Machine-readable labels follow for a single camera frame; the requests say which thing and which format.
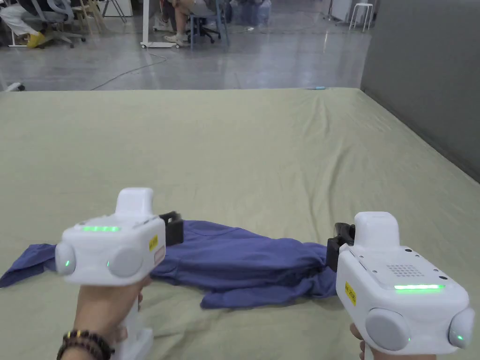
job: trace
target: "blue cloth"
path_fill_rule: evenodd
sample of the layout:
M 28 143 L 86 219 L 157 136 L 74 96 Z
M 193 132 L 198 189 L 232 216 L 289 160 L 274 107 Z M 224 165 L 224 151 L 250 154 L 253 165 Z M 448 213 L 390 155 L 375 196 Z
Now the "blue cloth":
M 55 246 L 31 245 L 0 278 L 0 288 L 55 271 Z M 201 288 L 201 307 L 246 308 L 289 304 L 300 296 L 335 292 L 335 273 L 325 265 L 326 247 L 294 239 L 270 239 L 241 228 L 184 221 L 184 242 L 167 248 L 153 279 Z

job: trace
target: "human hand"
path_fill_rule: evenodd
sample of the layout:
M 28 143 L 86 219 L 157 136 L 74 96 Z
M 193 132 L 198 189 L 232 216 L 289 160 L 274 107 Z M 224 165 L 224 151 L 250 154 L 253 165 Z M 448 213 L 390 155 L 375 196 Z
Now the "human hand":
M 123 287 L 81 286 L 73 327 L 99 334 L 109 343 L 118 340 L 122 337 L 122 329 L 118 329 L 120 323 L 137 298 L 140 304 L 143 299 L 141 291 L 151 282 L 150 277 L 146 277 L 136 284 Z
M 350 324 L 350 332 L 360 341 L 360 359 L 365 360 L 365 341 L 355 324 Z M 436 355 L 388 355 L 372 348 L 374 360 L 435 360 Z

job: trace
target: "gray floor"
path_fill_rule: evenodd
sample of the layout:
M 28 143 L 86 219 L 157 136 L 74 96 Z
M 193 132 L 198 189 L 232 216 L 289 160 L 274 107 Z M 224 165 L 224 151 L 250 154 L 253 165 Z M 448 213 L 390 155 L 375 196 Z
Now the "gray floor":
M 230 27 L 226 51 L 220 42 L 201 43 L 194 52 L 146 51 L 139 45 L 141 18 L 127 25 L 109 18 L 108 34 L 73 49 L 61 44 L 43 50 L 1 48 L 1 71 L 8 82 L 22 81 L 28 90 L 358 87 L 370 35 L 324 20 L 319 4 L 274 1 L 270 26 Z

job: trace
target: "yellow label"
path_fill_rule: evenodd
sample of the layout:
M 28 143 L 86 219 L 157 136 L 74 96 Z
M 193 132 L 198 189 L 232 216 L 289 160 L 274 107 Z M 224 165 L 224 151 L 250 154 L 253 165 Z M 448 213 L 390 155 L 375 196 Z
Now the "yellow label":
M 158 236 L 155 235 L 154 237 L 152 237 L 152 239 L 150 240 L 150 243 L 148 244 L 148 249 L 150 251 L 152 251 L 154 248 L 156 248 L 156 246 L 158 245 Z
M 352 287 L 348 284 L 348 282 L 345 282 L 345 293 L 352 301 L 353 306 L 357 306 L 357 294 L 355 294 L 355 291 L 353 291 Z

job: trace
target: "cable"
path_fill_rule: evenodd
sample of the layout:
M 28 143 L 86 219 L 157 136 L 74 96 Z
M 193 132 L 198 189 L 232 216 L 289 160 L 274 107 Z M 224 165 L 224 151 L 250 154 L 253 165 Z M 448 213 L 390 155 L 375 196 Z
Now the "cable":
M 140 69 L 148 68 L 149 66 L 158 65 L 158 64 L 161 64 L 161 63 L 163 63 L 163 62 L 165 62 L 165 61 L 168 60 L 168 58 L 166 58 L 165 56 L 161 56 L 161 55 L 157 55 L 157 54 L 152 54 L 152 53 L 150 52 L 150 48 L 147 48 L 147 52 L 148 52 L 148 54 L 153 55 L 153 56 L 156 56 L 156 57 L 158 57 L 158 58 L 162 58 L 163 60 L 162 60 L 162 61 L 154 62 L 153 64 L 148 64 L 148 65 L 140 66 L 139 68 L 131 69 L 131 70 L 128 70 L 128 71 L 126 71 L 126 72 L 122 72 L 121 74 L 119 74 L 119 75 L 111 78 L 110 80 L 105 81 L 103 84 L 101 84 L 101 85 L 99 85 L 99 86 L 95 86 L 93 89 L 90 89 L 90 91 L 96 90 L 96 89 L 98 89 L 99 87 L 102 87 L 102 86 L 104 86 L 104 85 L 107 85 L 108 83 L 112 82 L 113 80 L 118 79 L 119 77 L 121 77 L 121 76 L 123 76 L 123 75 L 129 74 L 129 73 L 131 73 L 131 72 L 134 72 L 134 71 L 137 71 L 137 70 L 140 70 Z

